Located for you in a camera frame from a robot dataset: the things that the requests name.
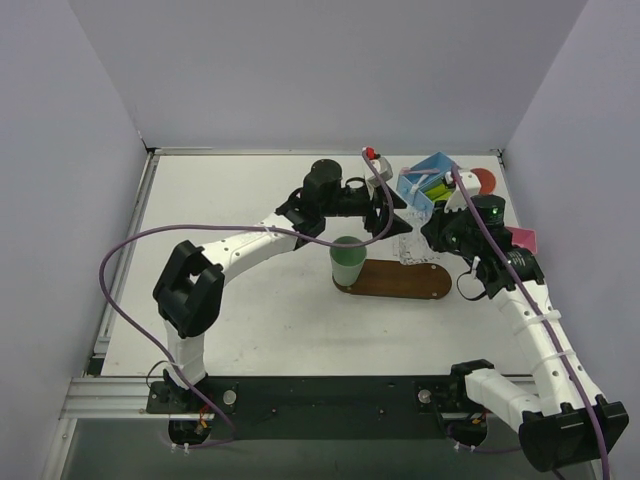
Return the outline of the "clear textured plastic holder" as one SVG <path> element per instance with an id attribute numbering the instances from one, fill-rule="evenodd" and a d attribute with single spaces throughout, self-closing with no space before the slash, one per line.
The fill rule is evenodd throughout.
<path id="1" fill-rule="evenodd" d="M 403 265 L 418 265 L 436 261 L 440 254 L 433 251 L 421 233 L 421 228 L 430 220 L 431 214 L 413 207 L 400 212 L 400 217 L 412 231 L 397 237 L 397 257 Z"/>

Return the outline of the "orange plastic cup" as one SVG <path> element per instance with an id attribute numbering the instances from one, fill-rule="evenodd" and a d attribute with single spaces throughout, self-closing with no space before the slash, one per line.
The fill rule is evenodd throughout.
<path id="1" fill-rule="evenodd" d="M 481 195 L 490 195 L 495 191 L 497 181 L 496 177 L 490 170 L 484 168 L 473 168 L 472 172 L 480 182 L 479 193 Z"/>

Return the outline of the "green plastic cup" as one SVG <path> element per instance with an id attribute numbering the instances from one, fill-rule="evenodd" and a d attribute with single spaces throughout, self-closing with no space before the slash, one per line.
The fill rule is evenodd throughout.
<path id="1" fill-rule="evenodd" d="M 353 236 L 339 237 L 329 250 L 332 278 L 339 286 L 352 286 L 362 271 L 367 248 L 359 246 L 360 242 L 360 239 Z"/>

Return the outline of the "pink plastic drawer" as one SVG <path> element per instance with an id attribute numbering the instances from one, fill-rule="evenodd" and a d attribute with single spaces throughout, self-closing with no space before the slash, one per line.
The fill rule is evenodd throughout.
<path id="1" fill-rule="evenodd" d="M 537 235 L 534 230 L 507 226 L 511 233 L 511 243 L 515 247 L 529 250 L 533 255 L 538 253 Z"/>

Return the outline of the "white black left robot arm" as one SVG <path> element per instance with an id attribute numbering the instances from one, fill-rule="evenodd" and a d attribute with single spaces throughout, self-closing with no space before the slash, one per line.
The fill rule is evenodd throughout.
<path id="1" fill-rule="evenodd" d="M 392 176 L 370 175 L 357 188 L 342 176 L 334 160 L 316 161 L 273 213 L 246 233 L 203 246 L 183 241 L 172 251 L 152 296 L 164 320 L 173 384 L 169 398 L 183 411 L 204 402 L 204 338 L 217 320 L 224 287 L 235 277 L 280 254 L 293 252 L 317 238 L 331 217 L 360 217 L 367 232 L 380 239 L 411 232 L 398 216 L 406 203 L 384 183 Z"/>

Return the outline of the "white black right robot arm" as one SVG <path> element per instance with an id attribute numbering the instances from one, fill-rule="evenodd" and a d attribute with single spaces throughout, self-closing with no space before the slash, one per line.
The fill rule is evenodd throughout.
<path id="1" fill-rule="evenodd" d="M 563 331 L 534 253 L 513 242 L 504 224 L 505 201 L 472 195 L 458 183 L 436 202 L 421 233 L 432 250 L 462 258 L 486 297 L 506 319 L 536 385 L 534 395 L 480 361 L 461 365 L 462 390 L 518 435 L 540 472 L 597 460 L 611 476 L 609 454 L 629 423 L 587 374 Z"/>

